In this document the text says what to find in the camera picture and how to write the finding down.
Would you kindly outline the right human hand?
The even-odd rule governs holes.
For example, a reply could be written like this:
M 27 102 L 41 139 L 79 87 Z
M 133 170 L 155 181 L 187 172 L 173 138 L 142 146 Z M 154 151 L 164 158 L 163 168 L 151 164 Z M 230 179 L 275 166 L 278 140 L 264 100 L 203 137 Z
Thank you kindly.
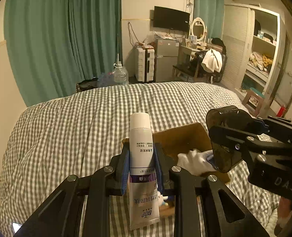
M 292 216 L 292 201 L 280 197 L 279 206 L 277 208 L 277 223 L 274 229 L 275 236 L 278 236 L 282 229 L 286 226 Z

